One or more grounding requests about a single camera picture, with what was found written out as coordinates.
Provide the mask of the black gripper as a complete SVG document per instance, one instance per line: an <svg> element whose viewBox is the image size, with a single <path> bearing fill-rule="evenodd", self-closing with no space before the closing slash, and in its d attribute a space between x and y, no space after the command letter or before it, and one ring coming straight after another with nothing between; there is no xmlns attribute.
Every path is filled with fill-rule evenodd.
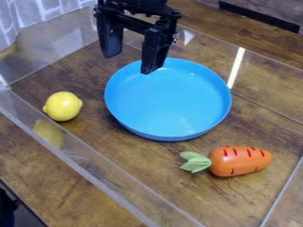
<svg viewBox="0 0 303 227"><path fill-rule="evenodd" d="M134 18L135 14L159 16L151 24ZM142 73L162 68L175 41L178 19L182 13L167 5L167 0L98 0L95 7L99 45L106 58L122 52L123 29L144 33L142 44Z"/></svg>

